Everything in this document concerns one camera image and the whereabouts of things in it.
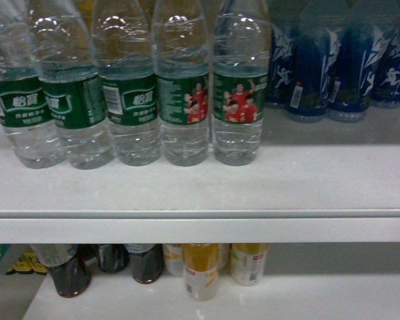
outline bottle label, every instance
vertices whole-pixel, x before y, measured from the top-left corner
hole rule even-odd
[[[157,118],[157,77],[132,80],[102,78],[108,118],[118,125],[144,125]]]
[[[105,99],[97,75],[68,83],[43,83],[46,101],[56,126],[83,129],[105,119]]]
[[[22,128],[52,120],[45,94],[36,77],[0,81],[0,123]]]
[[[57,267],[71,260],[77,252],[76,245],[31,245],[40,262],[46,267]]]
[[[400,30],[394,36],[379,65],[372,99],[400,103]]]
[[[248,255],[233,246],[231,275],[242,285],[255,285],[262,279],[267,252]]]
[[[210,299],[218,290],[218,264],[206,272],[185,267],[183,279],[190,297],[199,300]]]
[[[163,245],[166,269],[172,275],[182,276],[182,246],[181,245]]]
[[[214,74],[213,115],[228,123],[252,123],[262,119],[267,75],[226,77]]]
[[[164,122],[192,125],[207,118],[207,75],[186,79],[158,78],[159,112]]]

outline yellow bottle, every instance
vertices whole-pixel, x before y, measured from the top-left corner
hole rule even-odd
[[[262,280],[268,243],[234,243],[231,275],[241,285],[256,285]]]
[[[218,291],[217,243],[182,245],[185,288],[194,300],[209,300]]]

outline water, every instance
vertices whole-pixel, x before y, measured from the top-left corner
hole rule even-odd
[[[114,149],[127,165],[147,165],[161,153],[147,20],[139,2],[132,0],[97,1],[94,12],[95,63],[103,80]]]
[[[28,28],[10,1],[0,1],[0,122],[22,164],[41,169],[65,156],[29,58]]]
[[[213,152],[224,164],[246,165],[261,142],[271,39],[266,5],[227,1],[216,26]]]
[[[72,1],[28,1],[36,71],[70,164],[94,169],[114,158],[91,40]]]
[[[178,166],[199,164],[209,136],[209,46],[200,3],[158,0],[152,34],[164,156]]]

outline plastic bottle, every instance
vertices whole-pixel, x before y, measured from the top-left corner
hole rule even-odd
[[[218,244],[185,243],[182,255],[183,281],[188,294],[194,300],[209,300],[218,291]]]
[[[31,248],[51,274],[60,296],[75,297],[89,286],[91,273],[77,254],[76,245],[35,244]]]
[[[228,0],[215,28],[213,151],[226,165],[247,165],[261,141],[271,30],[264,0]]]
[[[28,0],[36,71],[70,164],[94,169],[114,158],[91,40],[71,0]]]
[[[295,67],[295,44],[299,14],[308,0],[268,0],[271,20],[271,52],[267,106],[284,107],[290,102]]]
[[[95,249],[98,266],[105,273],[120,272],[129,263],[129,254],[124,245],[98,244]]]
[[[286,107],[292,120],[314,123],[323,118],[330,70],[339,54],[348,12],[345,0],[311,0],[301,13],[291,101]]]
[[[268,243],[234,243],[231,275],[241,285],[258,284],[263,277]]]
[[[161,245],[127,243],[125,247],[129,252],[129,265],[136,282],[148,285],[160,278],[164,268]]]
[[[400,107],[400,15],[395,19],[395,26],[397,33],[384,54],[375,77],[372,92],[374,107]]]
[[[182,244],[172,243],[163,245],[166,270],[171,275],[182,277],[184,265],[182,262]]]
[[[147,165],[160,157],[160,126],[151,37],[138,0],[96,1],[92,38],[116,154],[127,165]]]
[[[199,164],[209,142],[209,42],[199,0],[157,0],[152,30],[164,155],[174,165]]]
[[[0,0],[0,123],[20,162],[40,169],[65,156],[30,59],[25,14]]]
[[[358,0],[335,63],[335,81],[327,115],[340,122],[358,122],[370,106],[375,73],[394,36],[397,0]]]

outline shelf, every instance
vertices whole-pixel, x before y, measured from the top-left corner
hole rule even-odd
[[[48,276],[23,320],[400,320],[400,245],[284,244],[270,248],[265,277],[242,287],[224,271],[214,298],[193,301],[182,279],[168,274],[150,285],[126,269],[104,275],[77,298],[56,294]]]
[[[400,109],[358,124],[265,112],[257,160],[30,170],[0,138],[0,243],[400,241]]]

